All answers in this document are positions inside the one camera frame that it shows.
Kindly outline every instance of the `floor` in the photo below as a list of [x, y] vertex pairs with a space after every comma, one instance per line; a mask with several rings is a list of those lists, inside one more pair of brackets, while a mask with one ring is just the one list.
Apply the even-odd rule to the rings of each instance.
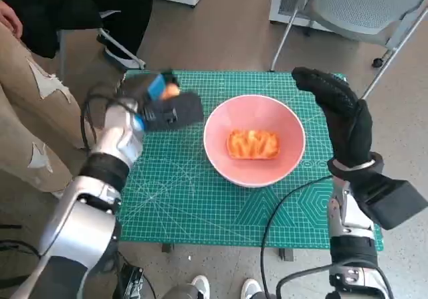
[[[268, 21], [270, 0], [201, 0], [196, 8], [155, 1], [152, 20], [139, 56], [152, 70], [172, 67], [189, 70], [267, 70], [285, 25]], [[408, 179], [428, 198], [428, 21], [398, 56], [378, 88], [368, 99], [374, 120], [373, 150], [385, 159], [385, 173]], [[86, 90], [96, 82], [114, 85], [120, 74], [100, 59], [100, 45], [93, 31], [76, 31], [67, 36], [68, 71], [66, 84], [81, 102]], [[340, 36], [315, 31], [310, 38], [299, 28], [292, 30], [279, 60], [278, 70], [295, 66], [340, 72], [348, 76], [352, 88], [362, 93], [374, 75], [370, 64], [383, 49], [356, 43]], [[42, 64], [53, 70], [51, 62]], [[31, 115], [22, 112], [31, 120]], [[46, 142], [75, 173], [84, 160], [81, 152], [64, 146], [33, 125]], [[22, 223], [23, 231], [6, 237], [20, 237], [37, 244], [37, 238], [56, 201], [40, 195], [20, 180], [0, 173], [3, 184], [0, 221]], [[420, 213], [393, 231], [385, 231], [385, 250], [380, 265], [387, 273], [396, 298], [426, 298], [428, 283], [428, 211]], [[259, 250], [255, 248], [179, 245], [165, 255], [159, 244], [124, 243], [122, 252], [146, 269], [160, 298], [171, 286], [205, 274], [211, 282], [212, 298], [238, 298], [244, 279], [261, 281]], [[296, 250], [295, 262], [281, 262], [276, 251], [266, 252], [268, 284], [302, 268], [327, 264], [326, 251]], [[31, 271], [35, 262], [21, 254], [0, 256], [0, 277]], [[112, 276], [98, 276], [89, 282], [87, 294], [109, 298], [114, 288]], [[291, 283], [284, 298], [322, 298], [331, 291], [328, 275], [319, 274]]]

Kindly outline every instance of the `person's leg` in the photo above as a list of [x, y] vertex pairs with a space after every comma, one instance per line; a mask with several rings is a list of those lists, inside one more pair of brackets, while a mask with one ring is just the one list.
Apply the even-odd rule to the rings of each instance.
[[[247, 279], [242, 286], [241, 299], [266, 299], [266, 296], [257, 281]], [[276, 296], [270, 294], [269, 299], [276, 299]]]
[[0, 84], [0, 169], [43, 192], [62, 191], [72, 175], [58, 156], [35, 137], [12, 109]]
[[210, 290], [205, 276], [196, 276], [191, 284], [179, 284], [170, 289], [163, 299], [209, 299]]
[[[100, 11], [119, 10], [104, 19], [104, 28], [131, 53], [136, 54], [152, 13], [153, 0], [94, 0]], [[113, 44], [107, 49], [119, 58], [128, 59]]]
[[[82, 148], [80, 107], [67, 87], [47, 74], [30, 52], [0, 23], [0, 83], [10, 102], [41, 120], [77, 148]], [[92, 144], [91, 131], [86, 125]]]

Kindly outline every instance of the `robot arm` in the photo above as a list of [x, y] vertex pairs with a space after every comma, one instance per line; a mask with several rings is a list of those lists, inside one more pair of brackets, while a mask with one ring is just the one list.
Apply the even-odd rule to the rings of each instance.
[[201, 101], [194, 93], [158, 100], [170, 82], [177, 80], [161, 74], [146, 95], [120, 99], [129, 110], [118, 104], [108, 107], [102, 138], [64, 191], [41, 238], [39, 264], [13, 299], [81, 298], [89, 273], [100, 271], [116, 255], [120, 193], [142, 153], [144, 133], [203, 119]]
[[[370, 152], [372, 119], [367, 103], [344, 80], [308, 68], [296, 68], [292, 75], [297, 87], [313, 93], [323, 110], [334, 152], [328, 161], [334, 190], [327, 215], [335, 264], [330, 284], [336, 290], [327, 298], [393, 299], [387, 281], [375, 269], [375, 223], [392, 229], [428, 203], [409, 182], [381, 174], [382, 156]], [[346, 260], [350, 263], [338, 265]]]

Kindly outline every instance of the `green cutting mat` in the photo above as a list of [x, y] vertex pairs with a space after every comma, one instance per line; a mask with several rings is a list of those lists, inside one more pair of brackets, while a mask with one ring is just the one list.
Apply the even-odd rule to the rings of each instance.
[[[313, 95], [299, 91], [290, 74], [176, 72], [183, 90], [197, 92], [205, 119], [216, 106], [242, 94], [262, 94], [287, 104], [306, 132], [302, 162], [284, 180], [263, 189], [226, 181], [208, 161], [204, 124], [151, 133], [128, 178], [120, 210], [122, 240], [210, 245], [261, 245], [265, 225], [292, 189], [328, 175], [332, 156], [324, 115]], [[268, 245], [329, 248], [326, 204], [332, 182], [295, 193], [278, 213]], [[378, 248], [382, 241], [378, 231]]]

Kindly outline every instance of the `bowl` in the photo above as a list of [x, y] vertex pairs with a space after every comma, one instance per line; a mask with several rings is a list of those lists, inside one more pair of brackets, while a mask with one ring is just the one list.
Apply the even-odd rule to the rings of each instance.
[[[270, 160], [232, 159], [226, 141], [235, 129], [276, 133], [279, 155]], [[242, 95], [214, 109], [205, 124], [203, 144], [209, 161], [225, 179], [242, 187], [265, 187], [298, 166], [305, 150], [305, 132], [296, 114], [280, 101], [262, 95]]]

